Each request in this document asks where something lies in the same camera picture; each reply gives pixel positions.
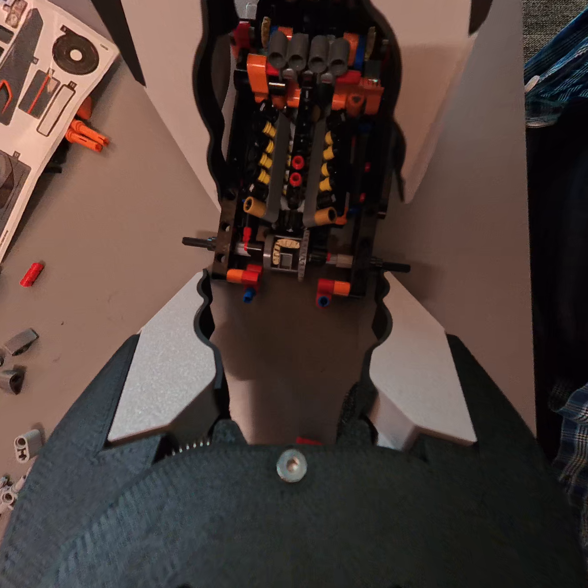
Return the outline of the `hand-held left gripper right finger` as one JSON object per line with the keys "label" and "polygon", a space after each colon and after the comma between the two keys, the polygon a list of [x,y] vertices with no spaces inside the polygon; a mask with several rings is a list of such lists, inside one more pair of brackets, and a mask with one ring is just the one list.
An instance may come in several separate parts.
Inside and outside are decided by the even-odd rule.
{"label": "hand-held left gripper right finger", "polygon": [[465,394],[443,326],[390,272],[378,277],[366,355],[374,389],[366,415],[376,445],[406,452],[420,436],[458,446],[477,442]]}

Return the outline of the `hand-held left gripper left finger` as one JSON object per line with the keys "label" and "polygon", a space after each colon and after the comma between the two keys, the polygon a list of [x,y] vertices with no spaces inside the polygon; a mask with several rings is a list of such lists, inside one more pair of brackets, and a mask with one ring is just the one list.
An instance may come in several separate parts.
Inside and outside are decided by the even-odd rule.
{"label": "hand-held left gripper left finger", "polygon": [[180,447],[229,417],[210,274],[191,278],[141,329],[107,436],[111,445],[169,435]]}

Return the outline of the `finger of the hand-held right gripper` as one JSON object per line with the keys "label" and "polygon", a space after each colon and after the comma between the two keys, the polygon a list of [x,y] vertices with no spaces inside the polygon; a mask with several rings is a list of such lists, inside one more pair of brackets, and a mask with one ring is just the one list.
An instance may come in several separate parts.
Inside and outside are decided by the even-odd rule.
{"label": "finger of the hand-held right gripper", "polygon": [[229,179],[235,1],[121,1],[143,87],[209,200]]}
{"label": "finger of the hand-held right gripper", "polygon": [[445,113],[460,84],[491,1],[371,1],[390,26],[401,58],[394,120],[406,152],[401,168],[405,203],[428,169]]}

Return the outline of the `black orange lego car chassis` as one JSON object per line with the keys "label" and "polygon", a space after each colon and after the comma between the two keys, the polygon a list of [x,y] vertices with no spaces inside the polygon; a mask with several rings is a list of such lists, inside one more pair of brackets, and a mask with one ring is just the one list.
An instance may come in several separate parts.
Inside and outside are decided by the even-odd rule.
{"label": "black orange lego car chassis", "polygon": [[375,1],[202,1],[196,105],[211,138],[217,235],[210,278],[251,303],[265,275],[318,278],[315,303],[363,298],[390,192],[403,196],[396,36]]}

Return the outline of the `orange lego pins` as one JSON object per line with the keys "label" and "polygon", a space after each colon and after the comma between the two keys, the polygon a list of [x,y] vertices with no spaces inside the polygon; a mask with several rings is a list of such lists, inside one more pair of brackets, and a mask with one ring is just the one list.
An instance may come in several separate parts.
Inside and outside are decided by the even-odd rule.
{"label": "orange lego pins", "polygon": [[73,119],[65,132],[65,139],[70,143],[79,144],[93,152],[100,153],[104,147],[110,145],[108,137],[100,134],[85,122]]}

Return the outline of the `lego instruction booklet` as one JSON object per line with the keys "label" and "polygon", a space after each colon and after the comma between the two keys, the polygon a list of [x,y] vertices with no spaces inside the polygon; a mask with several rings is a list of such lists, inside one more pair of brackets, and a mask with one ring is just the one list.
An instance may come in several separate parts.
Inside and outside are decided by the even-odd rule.
{"label": "lego instruction booklet", "polygon": [[41,174],[118,56],[50,1],[1,1],[2,261]]}

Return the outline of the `pile of grey lego pieces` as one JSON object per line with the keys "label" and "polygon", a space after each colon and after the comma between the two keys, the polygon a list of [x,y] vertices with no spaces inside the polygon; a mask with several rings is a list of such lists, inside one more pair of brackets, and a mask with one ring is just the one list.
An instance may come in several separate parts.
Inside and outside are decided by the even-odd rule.
{"label": "pile of grey lego pieces", "polygon": [[[5,359],[15,359],[24,354],[38,338],[38,334],[31,328],[12,336],[1,346],[1,364],[4,364]],[[12,396],[19,395],[24,386],[25,375],[26,368],[22,365],[11,364],[9,368],[1,369],[1,391]],[[13,480],[8,474],[1,476],[1,516],[14,510],[31,473],[32,462],[43,446],[43,438],[42,430],[35,428],[18,435],[13,441],[17,463],[29,467],[17,480]]]}

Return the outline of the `person in plaid shirt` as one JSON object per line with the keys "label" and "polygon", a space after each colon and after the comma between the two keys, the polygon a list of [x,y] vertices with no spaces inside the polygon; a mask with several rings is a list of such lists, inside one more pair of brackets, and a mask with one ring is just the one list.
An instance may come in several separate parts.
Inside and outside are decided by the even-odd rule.
{"label": "person in plaid shirt", "polygon": [[[525,63],[525,122],[528,128],[555,124],[564,108],[587,99],[587,8],[585,7]],[[560,446],[553,463],[570,503],[587,505],[587,383],[556,396],[565,400]]]}

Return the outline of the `person's dark trouser leg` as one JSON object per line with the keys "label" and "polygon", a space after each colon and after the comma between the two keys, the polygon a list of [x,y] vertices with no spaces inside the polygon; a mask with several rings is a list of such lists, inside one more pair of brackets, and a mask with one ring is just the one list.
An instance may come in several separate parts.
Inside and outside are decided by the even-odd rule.
{"label": "person's dark trouser leg", "polygon": [[587,99],[526,130],[537,440],[560,446],[558,400],[587,383]]}

